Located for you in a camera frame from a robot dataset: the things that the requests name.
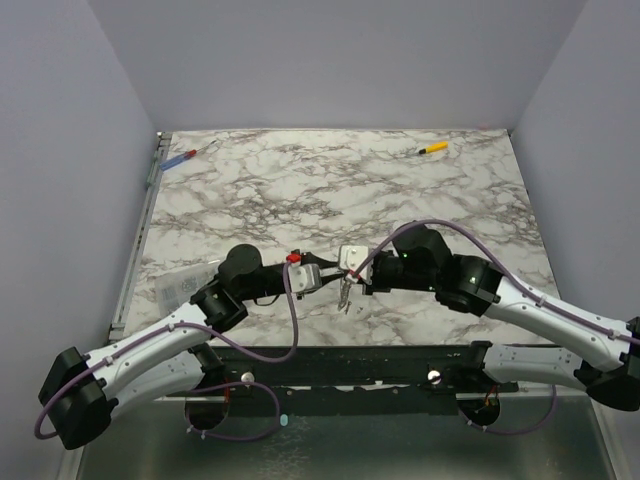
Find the metal carabiner with key rings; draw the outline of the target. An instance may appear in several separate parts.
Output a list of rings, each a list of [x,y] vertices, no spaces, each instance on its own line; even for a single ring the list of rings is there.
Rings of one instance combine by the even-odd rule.
[[[340,280],[339,299],[337,309],[339,311],[347,311],[350,305],[351,288],[357,284],[357,280],[350,274],[346,274]]]

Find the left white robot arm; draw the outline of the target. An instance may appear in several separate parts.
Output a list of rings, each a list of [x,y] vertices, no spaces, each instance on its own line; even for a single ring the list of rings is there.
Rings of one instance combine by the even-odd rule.
[[[74,450],[130,407],[192,389],[214,392],[225,375],[209,342],[233,343],[224,334],[247,317],[247,302],[283,296],[292,303],[348,270],[341,260],[297,251],[282,264],[265,265],[257,247],[233,247],[213,278],[156,324],[88,353],[60,352],[38,394],[43,410],[35,436],[58,438]]]

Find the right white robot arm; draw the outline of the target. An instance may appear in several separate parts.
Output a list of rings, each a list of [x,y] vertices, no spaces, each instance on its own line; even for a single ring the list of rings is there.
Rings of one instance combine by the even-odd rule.
[[[481,256],[454,254],[440,220],[395,230],[346,279],[370,292],[429,291],[455,312],[502,321],[551,341],[550,346],[492,345],[459,367],[461,383],[481,391],[493,381],[563,385],[607,407],[639,408],[639,321],[609,318],[548,296],[511,273],[479,240]]]

